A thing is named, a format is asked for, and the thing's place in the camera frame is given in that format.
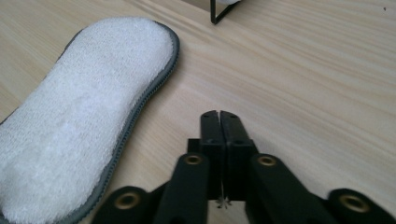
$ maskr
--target wooden table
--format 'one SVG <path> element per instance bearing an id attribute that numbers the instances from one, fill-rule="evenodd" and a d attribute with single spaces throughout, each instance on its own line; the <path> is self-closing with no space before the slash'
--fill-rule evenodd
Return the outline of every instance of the wooden table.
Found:
<path id="1" fill-rule="evenodd" d="M 351 188 L 396 215 L 396 2 L 245 0 L 218 25 L 198 0 L 0 1 L 0 120 L 80 29 L 143 16 L 181 40 L 174 74 L 134 127 L 107 194 L 167 181 L 209 110 L 238 115 L 262 152 L 320 197 Z M 210 203 L 208 223 L 247 223 Z M 92 215 L 81 223 L 89 223 Z"/>

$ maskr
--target tabletop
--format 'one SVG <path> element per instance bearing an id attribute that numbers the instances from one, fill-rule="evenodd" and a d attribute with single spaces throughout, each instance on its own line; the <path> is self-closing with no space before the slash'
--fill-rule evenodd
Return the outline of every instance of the tabletop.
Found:
<path id="1" fill-rule="evenodd" d="M 105 197 L 169 180 L 187 139 L 199 137 L 201 114 L 225 110 L 311 192 L 355 189 L 396 216 L 394 0 L 244 0 L 218 25 L 209 0 L 0 1 L 0 120 L 79 30 L 118 16 L 166 24 L 180 57 L 143 109 Z M 242 203 L 211 202 L 208 223 L 248 221 Z"/>

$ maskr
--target cleaning pad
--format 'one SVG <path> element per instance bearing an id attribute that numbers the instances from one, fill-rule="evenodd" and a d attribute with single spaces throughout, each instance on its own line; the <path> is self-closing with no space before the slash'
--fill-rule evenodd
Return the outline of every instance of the cleaning pad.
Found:
<path id="1" fill-rule="evenodd" d="M 79 32 L 0 125 L 0 223 L 87 216 L 178 47 L 172 30 L 144 18 L 105 19 Z"/>

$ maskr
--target black wire frame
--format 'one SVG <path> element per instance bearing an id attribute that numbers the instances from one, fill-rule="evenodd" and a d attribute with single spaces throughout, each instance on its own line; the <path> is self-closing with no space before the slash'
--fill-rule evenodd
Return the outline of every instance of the black wire frame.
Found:
<path id="1" fill-rule="evenodd" d="M 221 21 L 238 3 L 239 1 L 227 6 L 218 16 L 216 16 L 216 0 L 210 0 L 210 20 L 212 23 L 215 25 L 218 24 L 219 21 Z"/>

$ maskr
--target wood grain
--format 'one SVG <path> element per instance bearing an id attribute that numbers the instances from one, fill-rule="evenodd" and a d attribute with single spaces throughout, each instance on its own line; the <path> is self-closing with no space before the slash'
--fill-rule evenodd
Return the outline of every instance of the wood grain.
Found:
<path id="1" fill-rule="evenodd" d="M 0 120 L 76 32 L 115 16 L 168 25 L 181 52 L 106 195 L 167 181 L 187 139 L 199 137 L 199 116 L 216 109 L 237 114 L 260 151 L 281 158 L 318 196 L 356 189 L 396 215 L 395 1 L 245 0 L 216 26 L 189 0 L 0 1 Z M 241 203 L 211 203 L 208 219 L 248 223 Z"/>

